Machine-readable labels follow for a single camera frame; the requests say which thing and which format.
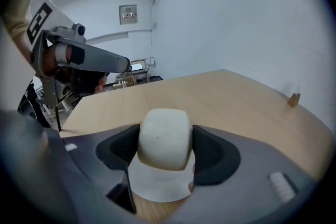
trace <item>light wood tabletop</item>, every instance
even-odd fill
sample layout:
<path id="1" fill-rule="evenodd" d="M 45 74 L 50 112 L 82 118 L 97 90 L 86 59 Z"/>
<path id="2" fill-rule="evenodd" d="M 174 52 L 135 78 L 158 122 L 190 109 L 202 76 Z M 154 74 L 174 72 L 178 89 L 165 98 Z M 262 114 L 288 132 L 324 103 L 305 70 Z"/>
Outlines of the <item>light wood tabletop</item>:
<path id="1" fill-rule="evenodd" d="M 191 123 L 268 143 L 320 180 L 334 153 L 332 132 L 302 106 L 255 80 L 219 70 L 103 92 L 83 98 L 61 137 L 141 123 L 155 108 L 180 109 Z M 133 195 L 138 216 L 157 223 L 183 202 L 161 204 Z"/>

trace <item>black cable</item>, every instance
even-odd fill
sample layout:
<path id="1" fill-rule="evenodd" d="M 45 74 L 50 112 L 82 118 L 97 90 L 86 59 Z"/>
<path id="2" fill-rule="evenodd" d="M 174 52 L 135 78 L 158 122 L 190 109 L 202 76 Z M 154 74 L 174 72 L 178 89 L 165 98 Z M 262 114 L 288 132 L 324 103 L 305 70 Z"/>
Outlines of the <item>black cable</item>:
<path id="1" fill-rule="evenodd" d="M 155 2 L 155 0 L 153 0 L 153 5 L 151 7 L 151 56 L 149 58 L 149 66 L 147 68 L 147 72 L 149 72 L 149 68 L 151 67 L 151 64 L 152 64 L 152 45 L 153 45 L 153 42 L 152 42 L 152 33 L 153 33 L 153 27 L 152 27 L 152 9 L 153 9 L 153 6 L 154 6 L 154 2 Z"/>
<path id="2" fill-rule="evenodd" d="M 59 122 L 59 115 L 58 115 L 57 106 L 55 107 L 55 114 L 56 114 L 56 120 L 57 120 L 57 125 L 58 125 L 58 131 L 60 132 L 62 129 L 61 129 L 61 123 Z"/>

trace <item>person's arm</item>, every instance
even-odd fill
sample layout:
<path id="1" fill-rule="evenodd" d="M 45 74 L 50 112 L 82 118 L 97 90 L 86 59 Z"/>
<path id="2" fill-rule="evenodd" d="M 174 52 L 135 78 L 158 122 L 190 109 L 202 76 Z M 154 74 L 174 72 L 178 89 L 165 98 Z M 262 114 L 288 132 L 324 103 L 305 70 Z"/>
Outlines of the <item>person's arm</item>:
<path id="1" fill-rule="evenodd" d="M 2 14 L 5 27 L 20 52 L 30 62 L 29 43 L 25 37 L 29 21 L 27 13 L 31 0 L 9 0 Z"/>
<path id="2" fill-rule="evenodd" d="M 30 2 L 31 0 L 10 0 L 2 15 L 9 35 L 29 63 L 30 43 L 26 35 L 29 21 L 26 16 L 29 11 Z M 55 58 L 56 46 L 57 45 L 52 45 L 44 51 L 43 70 L 45 73 L 52 72 L 57 68 Z M 72 47 L 68 46 L 66 50 L 66 57 L 68 60 L 71 58 L 71 53 Z M 96 86 L 96 91 L 101 91 L 106 81 L 107 77 L 101 78 L 98 82 L 98 85 Z"/>

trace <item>laptop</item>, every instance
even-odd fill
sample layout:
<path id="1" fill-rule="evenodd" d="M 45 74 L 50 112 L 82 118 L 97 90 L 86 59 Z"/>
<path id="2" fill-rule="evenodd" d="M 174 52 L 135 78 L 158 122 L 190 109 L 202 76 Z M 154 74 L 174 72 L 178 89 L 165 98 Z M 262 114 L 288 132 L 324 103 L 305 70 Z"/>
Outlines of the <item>laptop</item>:
<path id="1" fill-rule="evenodd" d="M 142 64 L 141 63 L 135 63 L 135 64 L 131 65 L 129 71 L 132 72 L 132 74 L 142 72 L 143 71 Z"/>

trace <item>laptop screen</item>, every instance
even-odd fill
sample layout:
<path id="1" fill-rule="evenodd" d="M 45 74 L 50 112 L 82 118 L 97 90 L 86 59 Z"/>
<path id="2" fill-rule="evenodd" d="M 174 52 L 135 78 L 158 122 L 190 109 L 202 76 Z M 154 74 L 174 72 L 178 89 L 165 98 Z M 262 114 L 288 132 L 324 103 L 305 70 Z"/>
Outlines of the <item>laptop screen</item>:
<path id="1" fill-rule="evenodd" d="M 142 70 L 142 64 L 141 63 L 135 63 L 131 65 L 130 71 L 137 71 Z"/>

